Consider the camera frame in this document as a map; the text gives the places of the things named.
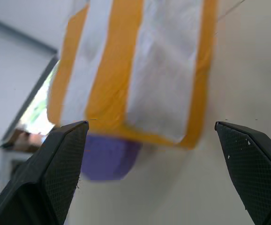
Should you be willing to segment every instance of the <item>orange and white striped fabric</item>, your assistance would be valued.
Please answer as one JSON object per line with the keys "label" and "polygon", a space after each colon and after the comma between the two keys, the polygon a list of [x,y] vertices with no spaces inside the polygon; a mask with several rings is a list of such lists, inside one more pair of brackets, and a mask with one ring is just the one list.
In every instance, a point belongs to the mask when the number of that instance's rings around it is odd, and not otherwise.
{"label": "orange and white striped fabric", "polygon": [[203,127],[217,0],[92,0],[68,23],[48,119],[193,148]]}

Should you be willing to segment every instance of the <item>purple object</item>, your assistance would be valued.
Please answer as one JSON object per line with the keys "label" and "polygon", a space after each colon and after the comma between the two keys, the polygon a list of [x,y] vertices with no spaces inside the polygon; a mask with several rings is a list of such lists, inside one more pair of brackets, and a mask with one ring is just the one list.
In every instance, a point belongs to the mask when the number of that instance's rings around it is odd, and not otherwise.
{"label": "purple object", "polygon": [[120,180],[132,168],[142,144],[88,134],[81,172],[89,180]]}

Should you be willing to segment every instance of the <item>textured gripper pad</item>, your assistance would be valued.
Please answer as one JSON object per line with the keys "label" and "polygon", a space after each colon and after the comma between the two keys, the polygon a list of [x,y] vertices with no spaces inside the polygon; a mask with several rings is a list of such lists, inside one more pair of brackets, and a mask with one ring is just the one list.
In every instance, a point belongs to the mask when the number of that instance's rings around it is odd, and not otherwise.
{"label": "textured gripper pad", "polygon": [[43,178],[45,191],[60,225],[66,220],[79,180],[85,138],[85,126],[67,134]]}
{"label": "textured gripper pad", "polygon": [[228,171],[246,210],[256,225],[271,214],[271,161],[246,134],[217,125]]}

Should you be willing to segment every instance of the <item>purple sponge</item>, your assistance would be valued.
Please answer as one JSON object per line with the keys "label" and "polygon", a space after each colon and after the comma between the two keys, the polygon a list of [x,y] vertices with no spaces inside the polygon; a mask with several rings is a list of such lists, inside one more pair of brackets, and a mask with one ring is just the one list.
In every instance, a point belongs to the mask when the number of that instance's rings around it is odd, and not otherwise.
{"label": "purple sponge", "polygon": [[88,134],[81,172],[96,181],[120,180],[132,168],[142,144]]}

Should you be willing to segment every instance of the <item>white stripe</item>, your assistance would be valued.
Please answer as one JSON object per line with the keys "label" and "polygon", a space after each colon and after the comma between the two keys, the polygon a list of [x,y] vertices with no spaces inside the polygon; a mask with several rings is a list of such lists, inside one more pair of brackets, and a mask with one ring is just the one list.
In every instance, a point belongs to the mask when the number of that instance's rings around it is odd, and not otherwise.
{"label": "white stripe", "polygon": [[87,119],[84,110],[105,49],[112,4],[112,0],[90,4],[64,100],[62,124]]}
{"label": "white stripe", "polygon": [[186,135],[203,0],[146,0],[127,123],[179,143]]}

